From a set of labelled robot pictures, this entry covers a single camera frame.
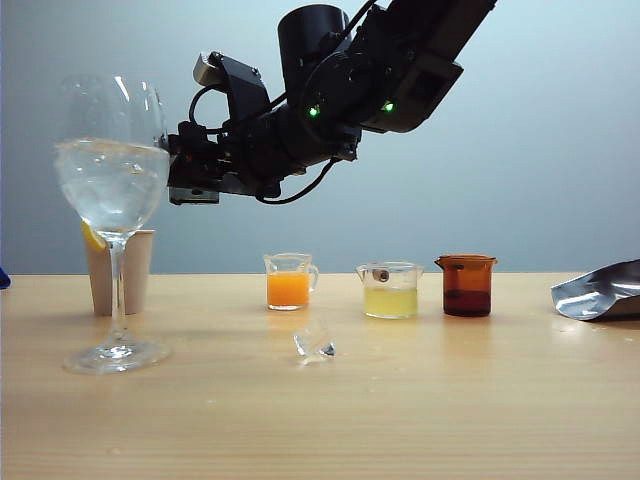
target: paper cup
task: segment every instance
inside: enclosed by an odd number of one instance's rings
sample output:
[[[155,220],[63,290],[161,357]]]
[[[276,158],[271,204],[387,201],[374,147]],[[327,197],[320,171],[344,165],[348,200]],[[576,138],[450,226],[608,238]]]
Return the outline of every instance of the paper cup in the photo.
[[[128,241],[124,252],[124,306],[127,315],[144,310],[147,277],[151,263],[154,230],[139,230]],[[111,315],[111,255],[105,248],[97,252],[85,242],[93,311]]]

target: glass base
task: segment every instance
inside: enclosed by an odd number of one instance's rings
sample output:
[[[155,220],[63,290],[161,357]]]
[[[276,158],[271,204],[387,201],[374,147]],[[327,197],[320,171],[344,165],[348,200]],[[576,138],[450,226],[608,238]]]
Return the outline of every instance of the glass base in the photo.
[[[401,315],[391,315],[391,314],[378,314],[378,313],[372,313],[372,312],[364,312],[364,314],[367,317],[372,317],[372,318],[385,318],[388,320],[394,320],[394,319],[401,319],[401,318],[414,318],[416,316],[418,316],[417,312],[414,313],[405,313],[405,314],[401,314]]]
[[[300,310],[301,308],[306,307],[306,305],[267,305],[269,310],[279,310],[282,312],[290,312],[292,310]]]
[[[160,343],[131,340],[123,345],[98,345],[67,358],[62,366],[74,373],[105,375],[125,372],[158,363],[171,353]]]

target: wine glass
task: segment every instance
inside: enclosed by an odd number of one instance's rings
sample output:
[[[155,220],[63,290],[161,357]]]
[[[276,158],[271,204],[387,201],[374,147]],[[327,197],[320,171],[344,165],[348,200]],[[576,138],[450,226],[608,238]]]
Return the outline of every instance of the wine glass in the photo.
[[[107,338],[67,358],[64,368],[102,375],[160,361],[170,350],[127,330],[123,266],[127,240],[164,192],[169,154],[154,87],[122,76],[74,75],[62,83],[62,135],[55,170],[64,196],[109,245],[112,315]]]

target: glass stem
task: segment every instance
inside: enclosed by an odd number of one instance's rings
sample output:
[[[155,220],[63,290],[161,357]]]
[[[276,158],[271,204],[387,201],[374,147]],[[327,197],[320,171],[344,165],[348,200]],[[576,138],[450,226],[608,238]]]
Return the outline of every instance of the glass stem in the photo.
[[[111,330],[109,346],[121,345],[127,336],[127,319],[124,305],[124,250],[126,238],[109,241],[111,254]]]

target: robotic arm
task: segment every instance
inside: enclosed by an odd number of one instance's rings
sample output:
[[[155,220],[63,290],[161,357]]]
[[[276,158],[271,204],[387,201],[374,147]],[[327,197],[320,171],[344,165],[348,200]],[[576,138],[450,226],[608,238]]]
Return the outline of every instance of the robotic arm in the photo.
[[[274,101],[256,68],[218,52],[201,54],[194,78],[204,88],[189,121],[169,135],[170,201],[218,203],[225,192],[288,203],[337,161],[354,160],[362,130],[413,130],[462,73],[454,60],[496,1],[394,0],[385,10],[370,0],[351,23],[336,7],[298,8],[278,25],[286,93]],[[221,128],[194,118],[198,99],[210,90],[227,96],[229,119]],[[269,200],[280,196],[287,176],[325,160],[309,187]]]

